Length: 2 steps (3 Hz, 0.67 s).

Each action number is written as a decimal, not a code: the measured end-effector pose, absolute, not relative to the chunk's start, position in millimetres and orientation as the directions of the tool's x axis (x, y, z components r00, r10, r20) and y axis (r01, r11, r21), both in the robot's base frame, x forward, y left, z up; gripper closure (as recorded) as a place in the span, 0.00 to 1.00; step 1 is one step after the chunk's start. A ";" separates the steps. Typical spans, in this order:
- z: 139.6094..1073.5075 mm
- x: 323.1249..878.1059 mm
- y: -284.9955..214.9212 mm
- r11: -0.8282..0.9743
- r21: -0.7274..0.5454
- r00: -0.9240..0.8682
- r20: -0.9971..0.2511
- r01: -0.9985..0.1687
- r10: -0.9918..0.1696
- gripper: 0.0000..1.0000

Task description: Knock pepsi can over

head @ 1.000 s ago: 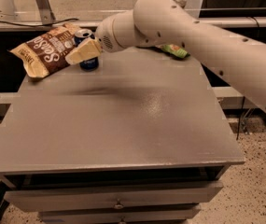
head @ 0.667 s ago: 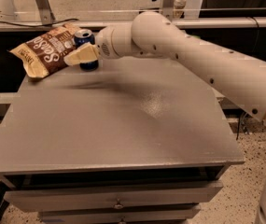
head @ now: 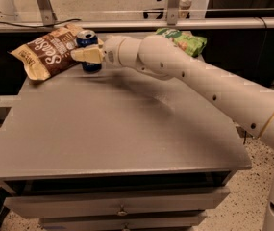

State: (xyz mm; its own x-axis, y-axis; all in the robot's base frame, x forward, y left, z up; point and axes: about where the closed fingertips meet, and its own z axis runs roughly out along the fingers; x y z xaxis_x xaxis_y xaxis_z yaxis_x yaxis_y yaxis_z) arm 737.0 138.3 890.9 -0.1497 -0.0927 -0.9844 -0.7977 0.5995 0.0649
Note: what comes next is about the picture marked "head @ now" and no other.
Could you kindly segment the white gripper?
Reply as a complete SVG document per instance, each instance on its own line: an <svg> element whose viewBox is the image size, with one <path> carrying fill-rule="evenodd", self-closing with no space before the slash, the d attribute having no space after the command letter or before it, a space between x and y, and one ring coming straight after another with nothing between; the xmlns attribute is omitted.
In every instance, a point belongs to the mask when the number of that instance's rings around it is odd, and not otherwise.
<svg viewBox="0 0 274 231"><path fill-rule="evenodd" d="M104 42L103 52L105 54L105 61L107 64L115 67L120 67L120 44L120 38L109 38ZM98 45L91 45L88 47L72 50L71 57L73 60L78 62L88 62L93 64L100 64L104 61L104 55Z"/></svg>

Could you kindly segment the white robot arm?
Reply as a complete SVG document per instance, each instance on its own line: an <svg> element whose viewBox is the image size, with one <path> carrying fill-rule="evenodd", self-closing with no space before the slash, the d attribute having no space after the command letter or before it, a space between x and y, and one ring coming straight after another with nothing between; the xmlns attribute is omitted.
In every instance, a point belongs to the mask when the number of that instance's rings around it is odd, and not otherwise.
<svg viewBox="0 0 274 231"><path fill-rule="evenodd" d="M105 62L155 78L176 78L274 150L274 90L194 59L162 35L112 37L71 56L78 62ZM262 231L274 231L274 177Z"/></svg>

